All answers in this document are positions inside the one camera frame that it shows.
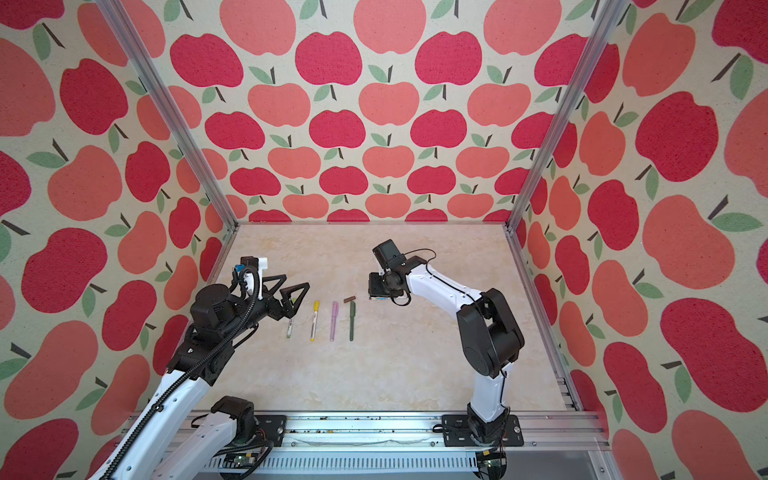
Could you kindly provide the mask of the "yellow-tipped white pen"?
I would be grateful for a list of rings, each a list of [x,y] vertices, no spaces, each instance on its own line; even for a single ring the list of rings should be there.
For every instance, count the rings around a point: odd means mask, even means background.
[[[321,302],[319,300],[317,300],[313,304],[311,331],[310,331],[310,342],[314,342],[315,339],[316,339],[320,303]]]

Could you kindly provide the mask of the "dark green pen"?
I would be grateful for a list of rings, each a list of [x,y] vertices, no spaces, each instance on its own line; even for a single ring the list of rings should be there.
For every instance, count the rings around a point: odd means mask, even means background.
[[[354,341],[355,338],[355,318],[356,318],[356,302],[351,300],[349,302],[349,341]]]

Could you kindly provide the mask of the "pink pen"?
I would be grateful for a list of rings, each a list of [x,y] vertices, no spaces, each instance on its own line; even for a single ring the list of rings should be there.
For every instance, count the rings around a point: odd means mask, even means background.
[[[340,309],[339,303],[337,301],[333,301],[332,307],[331,307],[331,322],[330,322],[330,334],[329,334],[329,340],[331,342],[335,341],[339,309]]]

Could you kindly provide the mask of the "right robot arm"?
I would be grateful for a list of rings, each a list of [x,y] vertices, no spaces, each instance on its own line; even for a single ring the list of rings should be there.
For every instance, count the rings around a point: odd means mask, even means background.
[[[483,443],[499,431],[509,415],[505,402],[508,376],[525,339],[504,294],[470,288],[438,272],[414,252],[401,252],[392,240],[373,248],[379,270],[369,275],[369,296],[409,305],[422,297],[454,317],[462,353],[475,371],[468,424]]]

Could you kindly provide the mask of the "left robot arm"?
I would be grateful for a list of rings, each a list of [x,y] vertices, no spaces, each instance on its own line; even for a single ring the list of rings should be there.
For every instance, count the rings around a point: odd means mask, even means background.
[[[252,402],[234,396],[218,400],[195,433],[173,452],[167,449],[260,321],[296,315],[310,285],[287,286],[286,279],[273,276],[273,288],[266,289],[256,270],[244,267],[231,285],[208,285],[196,294],[193,323],[159,387],[94,478],[192,479],[215,457],[240,457],[234,476],[245,479],[263,465],[281,436],[261,426]]]

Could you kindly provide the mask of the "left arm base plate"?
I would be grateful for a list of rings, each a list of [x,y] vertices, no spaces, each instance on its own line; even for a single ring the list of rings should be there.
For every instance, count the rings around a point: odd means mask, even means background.
[[[225,426],[233,426],[234,433],[222,449],[254,446],[257,443],[270,441],[274,447],[281,447],[286,431],[286,415],[249,414],[245,417],[233,417],[225,414],[222,417]]]

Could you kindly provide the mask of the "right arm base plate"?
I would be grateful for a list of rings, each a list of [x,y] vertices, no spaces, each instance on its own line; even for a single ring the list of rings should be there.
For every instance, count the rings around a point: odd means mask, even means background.
[[[433,426],[433,432],[443,436],[446,447],[522,447],[525,444],[518,417],[509,413],[492,422],[483,422],[468,414],[446,414]]]

